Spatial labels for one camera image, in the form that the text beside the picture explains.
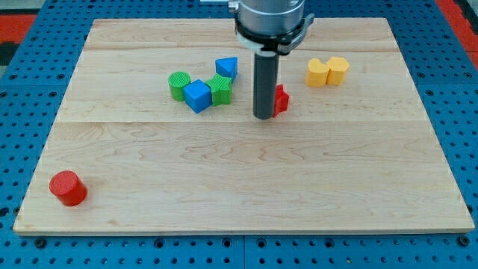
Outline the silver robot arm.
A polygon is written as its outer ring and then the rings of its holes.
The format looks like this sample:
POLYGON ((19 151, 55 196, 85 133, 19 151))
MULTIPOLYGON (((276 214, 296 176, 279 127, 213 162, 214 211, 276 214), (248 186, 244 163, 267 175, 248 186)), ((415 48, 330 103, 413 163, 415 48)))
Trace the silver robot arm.
POLYGON ((304 0, 234 0, 228 1, 228 9, 247 31, 273 36, 298 26, 304 4, 304 0))

